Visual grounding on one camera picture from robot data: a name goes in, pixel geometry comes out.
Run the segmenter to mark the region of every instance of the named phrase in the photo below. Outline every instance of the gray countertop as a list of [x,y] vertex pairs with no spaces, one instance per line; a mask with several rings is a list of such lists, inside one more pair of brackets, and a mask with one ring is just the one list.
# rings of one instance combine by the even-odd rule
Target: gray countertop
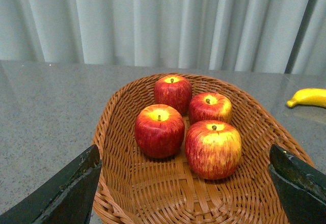
[[[91,143],[113,92],[155,73],[203,74],[251,94],[326,173],[326,109],[286,101],[326,77],[171,68],[0,61],[0,213],[27,197]],[[93,214],[91,223],[101,223]]]

